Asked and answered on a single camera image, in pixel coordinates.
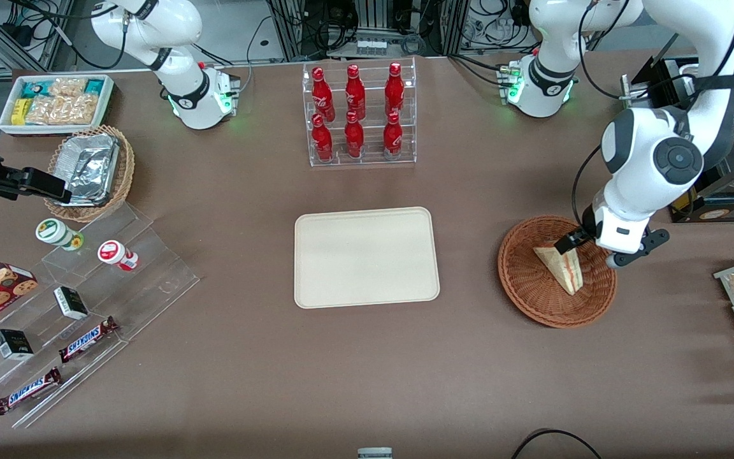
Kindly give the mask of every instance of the snickers bar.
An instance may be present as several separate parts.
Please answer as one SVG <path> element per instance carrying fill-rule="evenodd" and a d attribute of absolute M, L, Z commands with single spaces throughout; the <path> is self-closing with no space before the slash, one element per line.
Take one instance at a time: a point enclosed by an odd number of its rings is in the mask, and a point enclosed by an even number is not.
<path fill-rule="evenodd" d="M 42 390 L 47 389 L 47 387 L 53 386 L 53 384 L 58 384 L 60 386 L 61 382 L 61 373 L 59 372 L 59 369 L 53 367 L 49 373 L 38 378 L 32 383 L 27 384 L 27 386 L 22 387 L 17 392 L 11 394 L 10 397 L 0 398 L 0 416 L 9 412 L 9 410 L 12 410 L 13 407 L 22 403 L 27 398 L 37 395 Z"/>
<path fill-rule="evenodd" d="M 78 340 L 74 340 L 72 344 L 61 349 L 61 351 L 59 351 L 59 354 L 61 355 L 61 363 L 69 362 L 76 354 L 81 354 L 85 349 L 94 345 L 98 340 L 107 336 L 108 333 L 116 328 L 117 323 L 115 323 L 113 318 L 111 316 L 107 317 L 104 322 L 99 323 L 98 326 L 88 331 L 83 337 L 78 338 Z"/>

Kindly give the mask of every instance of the small black box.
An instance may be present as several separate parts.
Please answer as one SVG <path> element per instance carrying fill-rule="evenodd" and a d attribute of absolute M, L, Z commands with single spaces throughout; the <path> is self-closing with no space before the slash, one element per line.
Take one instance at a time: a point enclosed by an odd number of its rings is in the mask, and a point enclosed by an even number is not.
<path fill-rule="evenodd" d="M 53 291 L 53 294 L 55 294 L 55 302 L 61 308 L 61 314 L 76 320 L 87 318 L 87 306 L 84 305 L 77 291 L 69 287 L 59 287 Z"/>
<path fill-rule="evenodd" d="M 0 328 L 0 352 L 2 357 L 10 360 L 28 360 L 32 357 L 32 348 L 22 331 Z"/>

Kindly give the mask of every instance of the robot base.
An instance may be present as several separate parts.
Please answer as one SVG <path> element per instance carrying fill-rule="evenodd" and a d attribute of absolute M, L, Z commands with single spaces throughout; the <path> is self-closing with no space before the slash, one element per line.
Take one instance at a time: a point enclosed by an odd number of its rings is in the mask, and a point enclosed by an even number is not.
<path fill-rule="evenodd" d="M 573 81 L 568 82 L 568 88 L 565 91 L 546 96 L 528 74 L 528 65 L 533 60 L 533 55 L 527 55 L 520 61 L 512 61 L 508 67 L 498 70 L 499 84 L 507 85 L 500 88 L 500 99 L 504 105 L 513 105 L 528 116 L 550 117 L 568 101 Z"/>
<path fill-rule="evenodd" d="M 175 115 L 192 129 L 208 129 L 224 117 L 236 115 L 236 108 L 240 100 L 240 81 L 233 80 L 227 73 L 216 69 L 203 70 L 209 77 L 209 91 L 196 104 L 195 108 L 184 110 L 179 108 L 169 97 Z"/>

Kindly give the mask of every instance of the white tray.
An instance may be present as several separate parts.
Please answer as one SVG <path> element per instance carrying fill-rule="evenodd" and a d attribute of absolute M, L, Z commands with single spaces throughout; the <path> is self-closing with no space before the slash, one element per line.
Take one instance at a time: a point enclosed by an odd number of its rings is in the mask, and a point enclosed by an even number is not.
<path fill-rule="evenodd" d="M 21 95 L 22 88 L 27 82 L 44 82 L 56 78 L 86 78 L 90 80 L 104 80 L 104 86 L 98 96 L 98 105 L 96 112 L 92 116 L 90 124 L 65 124 L 60 126 L 40 126 L 40 125 L 14 125 L 11 124 L 11 115 L 13 114 L 13 106 L 15 101 Z M 113 80 L 102 73 L 72 73 L 72 75 L 30 75 L 19 76 L 13 82 L 11 93 L 8 96 L 8 102 L 2 110 L 0 116 L 0 129 L 3 133 L 12 136 L 55 136 L 58 134 L 71 134 L 83 131 L 85 129 L 96 128 L 101 125 L 104 115 L 107 112 L 107 106 L 110 104 L 110 96 L 113 90 Z"/>
<path fill-rule="evenodd" d="M 423 207 L 302 215 L 294 238 L 301 308 L 430 302 L 440 293 Z"/>

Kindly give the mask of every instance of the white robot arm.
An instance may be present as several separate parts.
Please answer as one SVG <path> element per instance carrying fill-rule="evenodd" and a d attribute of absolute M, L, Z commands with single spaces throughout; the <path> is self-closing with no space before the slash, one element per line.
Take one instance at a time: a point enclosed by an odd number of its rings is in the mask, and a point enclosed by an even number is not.
<path fill-rule="evenodd" d="M 542 34 L 542 44 L 538 55 L 512 61 L 505 69 L 506 84 L 512 86 L 507 92 L 509 105 L 533 117 L 557 113 L 580 64 L 579 25 L 588 8 L 582 32 L 629 26 L 643 5 L 642 0 L 532 0 L 528 17 Z"/>
<path fill-rule="evenodd" d="M 154 71 L 169 92 L 175 114 L 192 129 L 206 129 L 234 110 L 229 76 L 202 68 L 189 46 L 200 38 L 202 20 L 188 0 L 116 0 L 98 3 L 92 12 L 117 5 L 91 19 L 108 46 L 125 49 Z"/>
<path fill-rule="evenodd" d="M 734 0 L 644 0 L 644 8 L 657 23 L 695 44 L 701 77 L 695 86 L 705 89 L 687 112 L 629 108 L 605 129 L 602 156 L 614 176 L 586 209 L 582 238 L 570 233 L 557 248 L 564 252 L 594 238 L 600 247 L 617 252 L 612 266 L 634 259 L 624 254 L 652 250 L 650 217 L 693 186 L 714 145 L 731 145 L 719 137 L 732 136 L 722 122 L 734 90 Z M 652 243 L 664 238 L 661 233 Z"/>

